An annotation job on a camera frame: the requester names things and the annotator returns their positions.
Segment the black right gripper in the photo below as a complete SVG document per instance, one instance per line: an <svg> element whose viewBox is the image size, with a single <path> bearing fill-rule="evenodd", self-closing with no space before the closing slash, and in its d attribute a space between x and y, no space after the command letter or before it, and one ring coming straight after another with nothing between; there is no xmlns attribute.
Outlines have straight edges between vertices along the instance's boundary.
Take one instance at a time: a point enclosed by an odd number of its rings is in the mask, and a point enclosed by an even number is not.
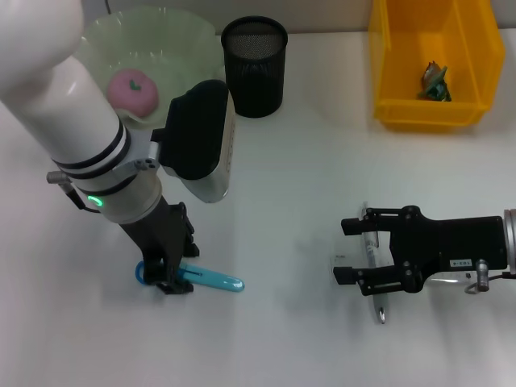
<svg viewBox="0 0 516 387"><path fill-rule="evenodd" d="M345 218L341 227L346 236L390 233L393 265L332 269L339 285L358 285L364 296L418 293L432 275L476 270L481 260L489 271L507 267L507 246L499 216L432 220L416 206L368 207L362 218Z"/></svg>

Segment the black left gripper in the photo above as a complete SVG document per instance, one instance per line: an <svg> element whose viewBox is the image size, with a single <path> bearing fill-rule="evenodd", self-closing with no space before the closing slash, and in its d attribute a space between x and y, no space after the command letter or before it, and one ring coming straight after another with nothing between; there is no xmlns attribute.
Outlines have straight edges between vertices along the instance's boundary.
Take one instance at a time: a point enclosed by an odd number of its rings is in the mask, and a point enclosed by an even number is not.
<svg viewBox="0 0 516 387"><path fill-rule="evenodd" d="M155 286L166 295L194 290L193 284L180 274L183 256L200 256L184 202L170 205L159 201L146 216L120 227L142 252L139 278L145 285Z"/></svg>

